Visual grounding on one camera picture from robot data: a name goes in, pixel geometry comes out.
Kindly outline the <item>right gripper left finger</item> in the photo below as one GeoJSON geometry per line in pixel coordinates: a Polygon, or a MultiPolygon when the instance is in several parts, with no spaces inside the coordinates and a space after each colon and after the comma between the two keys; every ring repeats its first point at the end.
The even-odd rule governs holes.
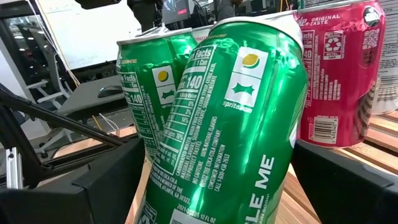
{"type": "Polygon", "coordinates": [[[144,141],[133,139],[35,189],[4,190],[1,224],[124,223],[144,158],[144,141]]]}

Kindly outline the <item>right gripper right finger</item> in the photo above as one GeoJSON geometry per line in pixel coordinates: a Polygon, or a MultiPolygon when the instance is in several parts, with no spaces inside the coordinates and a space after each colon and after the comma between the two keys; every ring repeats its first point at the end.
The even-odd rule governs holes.
{"type": "Polygon", "coordinates": [[[397,224],[397,176],[301,140],[292,166],[322,223],[397,224]]]}

